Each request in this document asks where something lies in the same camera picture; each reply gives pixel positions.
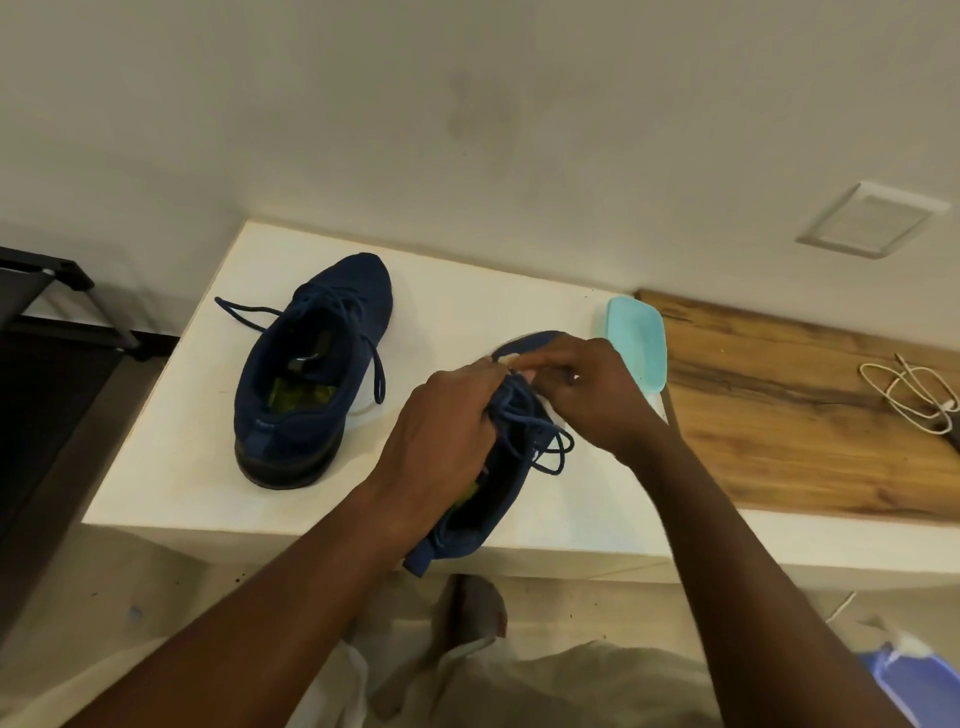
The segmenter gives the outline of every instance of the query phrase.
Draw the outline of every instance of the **forearm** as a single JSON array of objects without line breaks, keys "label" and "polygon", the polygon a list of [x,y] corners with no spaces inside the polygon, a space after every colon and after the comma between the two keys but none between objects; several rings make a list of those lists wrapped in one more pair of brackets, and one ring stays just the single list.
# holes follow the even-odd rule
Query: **forearm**
[{"label": "forearm", "polygon": [[683,441],[635,458],[696,619],[728,725],[903,726]]},{"label": "forearm", "polygon": [[282,726],[370,588],[402,556],[363,483],[67,726]]}]

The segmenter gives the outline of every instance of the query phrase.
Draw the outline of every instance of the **sneaker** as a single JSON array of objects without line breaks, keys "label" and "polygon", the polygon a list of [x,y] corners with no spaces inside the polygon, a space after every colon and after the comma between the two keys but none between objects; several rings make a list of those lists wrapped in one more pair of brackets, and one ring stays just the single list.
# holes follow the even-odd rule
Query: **sneaker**
[{"label": "sneaker", "polygon": [[[533,333],[503,345],[492,356],[499,360],[531,352],[559,334]],[[551,420],[523,375],[507,375],[493,393],[487,414],[496,428],[496,443],[469,491],[407,554],[403,566],[415,576],[423,576],[434,559],[460,558],[477,550],[513,505],[530,469],[559,475],[573,449],[573,437]],[[556,468],[538,462],[544,453],[559,455]]]},{"label": "sneaker", "polygon": [[[240,375],[234,400],[234,452],[257,485],[289,490],[310,485],[330,465],[344,437],[347,412],[373,360],[373,398],[386,396],[377,355],[394,308],[390,274],[379,257],[345,257],[304,283],[283,310],[216,301],[262,332]],[[277,316],[260,327],[237,311]]]}]

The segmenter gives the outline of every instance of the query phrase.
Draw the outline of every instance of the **white table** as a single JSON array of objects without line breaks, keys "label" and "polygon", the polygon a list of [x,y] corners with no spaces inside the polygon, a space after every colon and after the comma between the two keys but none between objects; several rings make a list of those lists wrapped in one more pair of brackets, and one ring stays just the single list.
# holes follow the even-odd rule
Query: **white table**
[{"label": "white table", "polygon": [[[283,308],[300,283],[360,251],[380,255],[393,280],[393,319],[379,347],[387,399],[380,406],[373,403],[368,372],[348,416],[343,445],[324,477],[295,491],[258,488],[237,469],[232,427],[236,382],[258,334],[231,319],[213,297]],[[531,331],[558,328],[596,335],[613,295],[248,223],[84,522],[120,528],[209,562],[266,562],[367,475],[401,405],[430,373],[459,367]],[[654,405],[660,407],[659,399]],[[804,586],[960,582],[957,528],[744,515]],[[649,498],[629,471],[582,440],[562,475],[530,473],[513,508],[480,551],[433,568],[632,581],[677,578]]]}]

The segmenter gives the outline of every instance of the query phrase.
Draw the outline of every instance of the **wood grain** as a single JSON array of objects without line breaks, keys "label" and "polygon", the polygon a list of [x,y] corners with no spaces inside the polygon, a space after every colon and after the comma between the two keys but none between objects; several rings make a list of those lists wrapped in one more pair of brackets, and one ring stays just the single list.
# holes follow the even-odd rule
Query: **wood grain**
[{"label": "wood grain", "polygon": [[960,522],[960,454],[860,377],[894,352],[960,388],[960,352],[660,293],[676,425],[742,507]]}]

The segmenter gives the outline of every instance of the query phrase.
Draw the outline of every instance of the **blue shoelace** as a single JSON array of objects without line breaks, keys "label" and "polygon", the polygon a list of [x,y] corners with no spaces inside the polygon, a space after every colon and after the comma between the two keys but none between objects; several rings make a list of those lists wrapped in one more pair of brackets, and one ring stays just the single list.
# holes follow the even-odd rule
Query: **blue shoelace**
[{"label": "blue shoelace", "polygon": [[[535,442],[542,441],[542,438],[549,436],[548,447],[538,450],[531,466],[541,473],[559,475],[564,469],[566,454],[573,450],[573,436],[559,425],[555,425],[549,418],[538,417],[537,404],[537,395],[523,376],[509,375],[503,380],[503,384],[500,385],[500,389],[494,394],[490,403],[492,419],[494,424],[496,424],[497,419],[500,419],[506,423],[526,427],[528,434],[534,438]],[[498,427],[496,439],[514,457],[522,460],[523,455],[510,442],[506,429],[506,427]],[[560,464],[555,469],[551,470],[537,462],[540,460],[540,456],[545,453],[560,455]]]},{"label": "blue shoelace", "polygon": [[[249,319],[245,319],[237,311],[247,311],[250,313],[272,313],[275,316],[279,316],[283,311],[278,311],[275,308],[270,308],[269,306],[263,305],[242,305],[240,303],[232,303],[230,301],[225,301],[219,296],[214,296],[213,300],[223,308],[230,316],[239,321],[241,324],[253,328],[260,333],[266,331],[266,327],[262,327],[259,324],[255,324]],[[316,286],[301,286],[297,289],[297,292],[294,293],[293,304],[296,305],[310,305],[314,301],[319,300],[321,303],[328,305],[330,308],[333,308],[337,313],[339,313],[344,321],[352,322],[353,318],[350,316],[348,306],[352,306],[357,313],[359,318],[363,318],[365,314],[364,300],[353,288],[340,285],[316,285]],[[367,345],[370,347],[370,353],[373,358],[373,400],[377,404],[383,404],[384,399],[387,396],[387,376],[383,371],[383,363],[380,361],[380,354],[376,351],[375,343],[368,337],[366,334],[361,333],[360,338],[367,342]]]}]

